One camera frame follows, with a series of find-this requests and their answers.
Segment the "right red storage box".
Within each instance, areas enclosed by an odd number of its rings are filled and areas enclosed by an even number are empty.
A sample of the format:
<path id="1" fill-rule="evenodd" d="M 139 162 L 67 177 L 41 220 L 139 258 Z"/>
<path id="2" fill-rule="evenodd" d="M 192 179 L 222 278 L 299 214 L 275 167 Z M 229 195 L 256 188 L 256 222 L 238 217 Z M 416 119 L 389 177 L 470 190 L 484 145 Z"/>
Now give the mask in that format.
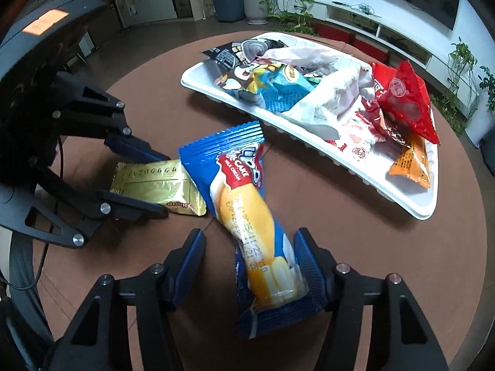
<path id="1" fill-rule="evenodd" d="M 352 45 L 377 61 L 384 64 L 389 62 L 389 49 L 379 43 L 356 36 L 352 40 Z"/>

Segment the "orange snack bar packet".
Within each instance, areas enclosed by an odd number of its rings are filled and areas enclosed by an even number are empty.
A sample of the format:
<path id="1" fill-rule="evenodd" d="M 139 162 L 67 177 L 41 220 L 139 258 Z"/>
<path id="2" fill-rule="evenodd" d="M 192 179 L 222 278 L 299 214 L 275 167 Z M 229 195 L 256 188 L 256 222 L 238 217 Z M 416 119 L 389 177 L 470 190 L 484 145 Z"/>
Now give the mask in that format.
<path id="1" fill-rule="evenodd" d="M 429 160 L 424 138 L 409 134 L 406 138 L 408 145 L 403 147 L 401 155 L 389 169 L 389 176 L 406 177 L 424 189 L 431 185 L 429 176 Z"/>

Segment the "long white snack bag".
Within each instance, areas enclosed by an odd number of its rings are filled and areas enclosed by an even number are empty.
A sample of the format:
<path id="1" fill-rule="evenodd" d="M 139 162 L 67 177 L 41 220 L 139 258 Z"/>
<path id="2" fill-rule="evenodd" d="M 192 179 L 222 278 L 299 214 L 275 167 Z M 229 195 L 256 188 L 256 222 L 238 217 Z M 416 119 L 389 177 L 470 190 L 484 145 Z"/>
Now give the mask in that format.
<path id="1" fill-rule="evenodd" d="M 284 119 L 327 141 L 339 137 L 339 117 L 355 100 L 372 95 L 372 67 L 348 54 L 338 54 L 338 71 L 320 76 L 316 88 L 280 115 Z"/>

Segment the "white plastic tray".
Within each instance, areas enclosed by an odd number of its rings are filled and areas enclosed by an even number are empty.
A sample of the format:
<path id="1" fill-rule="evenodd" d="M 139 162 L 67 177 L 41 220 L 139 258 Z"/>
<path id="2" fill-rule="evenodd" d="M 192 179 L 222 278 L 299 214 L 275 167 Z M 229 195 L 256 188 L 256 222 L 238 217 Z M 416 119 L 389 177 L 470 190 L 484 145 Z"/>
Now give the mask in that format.
<path id="1" fill-rule="evenodd" d="M 230 106 L 238 111 L 249 114 L 250 117 L 272 126 L 279 132 L 288 134 L 312 147 L 320 155 L 329 157 L 336 165 L 348 169 L 352 175 L 359 177 L 366 185 L 373 186 L 386 199 L 397 203 L 418 220 L 427 220 L 435 212 L 439 188 L 439 158 L 437 145 L 426 142 L 426 153 L 429 159 L 429 176 L 431 185 L 428 189 L 407 180 L 392 180 L 388 172 L 394 163 L 395 151 L 390 143 L 382 147 L 374 147 L 364 159 L 355 159 L 327 143 L 311 131 L 304 129 L 280 115 L 271 113 L 263 108 L 247 103 L 229 95 L 215 85 L 215 80 L 221 75 L 219 66 L 210 59 L 199 62 L 188 68 L 181 76 L 180 83 L 185 88 L 197 91 L 211 100 Z"/>

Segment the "red snack bag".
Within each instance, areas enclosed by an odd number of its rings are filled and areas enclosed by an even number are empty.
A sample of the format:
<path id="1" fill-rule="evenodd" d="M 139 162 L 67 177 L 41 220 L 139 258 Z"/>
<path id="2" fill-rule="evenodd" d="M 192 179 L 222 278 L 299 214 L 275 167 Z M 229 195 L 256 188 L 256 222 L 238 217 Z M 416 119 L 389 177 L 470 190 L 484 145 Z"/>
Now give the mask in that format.
<path id="1" fill-rule="evenodd" d="M 424 80 L 408 60 L 398 68 L 371 62 L 375 101 L 393 119 L 433 144 L 440 139 L 431 117 L 431 101 Z"/>

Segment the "red storage box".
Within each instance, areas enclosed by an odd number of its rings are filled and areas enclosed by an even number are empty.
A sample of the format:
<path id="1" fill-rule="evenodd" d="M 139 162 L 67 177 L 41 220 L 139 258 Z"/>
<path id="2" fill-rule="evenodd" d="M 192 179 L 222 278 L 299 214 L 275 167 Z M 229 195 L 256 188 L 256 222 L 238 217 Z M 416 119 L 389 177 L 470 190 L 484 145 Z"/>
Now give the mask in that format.
<path id="1" fill-rule="evenodd" d="M 389 62 L 389 49 L 379 43 L 356 36 L 352 40 L 352 45 L 377 61 L 384 64 Z"/>
<path id="2" fill-rule="evenodd" d="M 346 29 L 338 28 L 333 25 L 318 23 L 315 25 L 316 33 L 322 38 L 336 40 L 345 44 L 351 44 L 353 33 Z"/>

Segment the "black white snack bag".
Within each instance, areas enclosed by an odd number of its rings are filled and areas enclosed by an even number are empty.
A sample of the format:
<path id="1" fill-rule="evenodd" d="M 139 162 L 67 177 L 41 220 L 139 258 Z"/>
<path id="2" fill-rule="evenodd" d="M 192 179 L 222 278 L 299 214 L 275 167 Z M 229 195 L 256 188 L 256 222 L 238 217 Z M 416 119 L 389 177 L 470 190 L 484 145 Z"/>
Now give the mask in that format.
<path id="1" fill-rule="evenodd" d="M 251 65 L 255 59 L 262 57 L 270 49 L 285 47 L 287 47 L 286 43 L 281 40 L 255 37 L 209 48 L 204 50 L 202 54 L 214 61 L 224 75 L 238 66 Z"/>

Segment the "plant in white ribbed pot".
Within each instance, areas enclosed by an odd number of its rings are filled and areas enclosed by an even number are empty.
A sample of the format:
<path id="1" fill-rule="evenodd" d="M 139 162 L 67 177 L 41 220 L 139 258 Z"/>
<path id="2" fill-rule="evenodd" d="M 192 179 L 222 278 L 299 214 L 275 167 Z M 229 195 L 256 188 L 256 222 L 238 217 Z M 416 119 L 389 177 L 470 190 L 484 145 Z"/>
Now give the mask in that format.
<path id="1" fill-rule="evenodd" d="M 268 23 L 269 0 L 244 0 L 244 11 L 249 25 L 266 25 Z"/>

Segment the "blue cake snack packet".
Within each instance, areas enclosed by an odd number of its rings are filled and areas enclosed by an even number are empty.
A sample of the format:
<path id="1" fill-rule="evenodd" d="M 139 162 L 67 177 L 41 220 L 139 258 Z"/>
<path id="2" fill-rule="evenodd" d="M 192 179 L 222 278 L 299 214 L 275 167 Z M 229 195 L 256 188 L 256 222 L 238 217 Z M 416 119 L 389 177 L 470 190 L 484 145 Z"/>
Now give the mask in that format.
<path id="1" fill-rule="evenodd" d="M 249 122 L 179 148 L 207 209 L 233 237 L 243 338 L 293 325 L 321 309 L 265 202 L 264 141 L 260 123 Z"/>

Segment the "gold snack packet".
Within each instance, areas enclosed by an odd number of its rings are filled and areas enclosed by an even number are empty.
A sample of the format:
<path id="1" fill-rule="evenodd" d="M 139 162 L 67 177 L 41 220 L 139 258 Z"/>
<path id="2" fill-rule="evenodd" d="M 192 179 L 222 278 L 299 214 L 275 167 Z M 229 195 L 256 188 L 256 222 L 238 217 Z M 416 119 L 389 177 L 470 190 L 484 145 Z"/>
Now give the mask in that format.
<path id="1" fill-rule="evenodd" d="M 110 191 L 157 203 L 180 215 L 204 216 L 205 200 L 180 160 L 146 164 L 118 163 Z"/>

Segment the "pink candy bag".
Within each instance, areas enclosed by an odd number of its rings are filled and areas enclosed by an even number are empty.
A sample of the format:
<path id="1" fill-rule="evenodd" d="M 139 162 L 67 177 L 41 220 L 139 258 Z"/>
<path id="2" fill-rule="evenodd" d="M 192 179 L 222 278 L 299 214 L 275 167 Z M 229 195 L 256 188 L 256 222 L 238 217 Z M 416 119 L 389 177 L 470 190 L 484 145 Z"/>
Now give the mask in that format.
<path id="1" fill-rule="evenodd" d="M 338 71 L 340 56 L 328 49 L 317 47 L 285 47 L 269 49 L 255 59 L 257 63 L 274 63 L 275 61 L 292 65 L 303 75 L 324 76 Z"/>

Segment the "red star candy packet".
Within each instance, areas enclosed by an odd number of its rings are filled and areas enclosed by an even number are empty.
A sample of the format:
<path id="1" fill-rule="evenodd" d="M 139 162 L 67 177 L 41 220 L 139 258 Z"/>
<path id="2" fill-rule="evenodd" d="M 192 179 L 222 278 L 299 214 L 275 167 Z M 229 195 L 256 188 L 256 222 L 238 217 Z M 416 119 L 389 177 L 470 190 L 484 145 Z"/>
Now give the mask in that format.
<path id="1" fill-rule="evenodd" d="M 373 125 L 380 135 L 396 142 L 402 147 L 410 147 L 398 125 L 385 115 L 383 109 L 375 100 L 366 100 L 362 97 L 361 103 L 363 105 L 363 109 L 360 110 L 361 114 Z"/>

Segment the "red white small snack packet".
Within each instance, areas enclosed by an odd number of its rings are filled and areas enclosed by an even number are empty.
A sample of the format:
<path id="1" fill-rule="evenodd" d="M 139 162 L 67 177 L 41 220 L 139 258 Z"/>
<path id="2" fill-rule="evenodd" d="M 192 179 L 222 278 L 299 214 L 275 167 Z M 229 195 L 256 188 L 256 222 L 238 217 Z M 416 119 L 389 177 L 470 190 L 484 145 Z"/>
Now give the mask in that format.
<path id="1" fill-rule="evenodd" d="M 386 138 L 376 130 L 374 125 L 361 117 L 348 120 L 339 129 L 337 139 L 327 140 L 328 143 L 357 161 L 364 160 L 377 143 L 385 141 Z"/>

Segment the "teal cartoon snack packet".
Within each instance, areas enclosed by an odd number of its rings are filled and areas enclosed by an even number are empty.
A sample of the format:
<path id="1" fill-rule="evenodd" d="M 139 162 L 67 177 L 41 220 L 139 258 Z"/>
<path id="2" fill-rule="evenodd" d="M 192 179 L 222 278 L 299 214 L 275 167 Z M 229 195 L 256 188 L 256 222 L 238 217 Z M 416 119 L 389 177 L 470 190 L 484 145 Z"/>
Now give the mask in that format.
<path id="1" fill-rule="evenodd" d="M 272 113 L 289 111 L 310 94 L 316 84 L 292 65 L 274 62 L 252 69 L 239 97 Z"/>

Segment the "left red storage box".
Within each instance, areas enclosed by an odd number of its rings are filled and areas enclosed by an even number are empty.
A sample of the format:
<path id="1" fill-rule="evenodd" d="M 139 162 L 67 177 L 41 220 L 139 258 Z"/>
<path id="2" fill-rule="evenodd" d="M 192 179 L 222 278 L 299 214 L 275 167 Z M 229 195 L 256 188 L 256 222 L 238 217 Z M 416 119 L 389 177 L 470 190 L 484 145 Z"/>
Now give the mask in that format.
<path id="1" fill-rule="evenodd" d="M 333 25 L 318 23 L 315 25 L 316 33 L 322 38 L 336 40 L 345 44 L 351 44 L 353 33 L 346 29 L 338 28 Z"/>

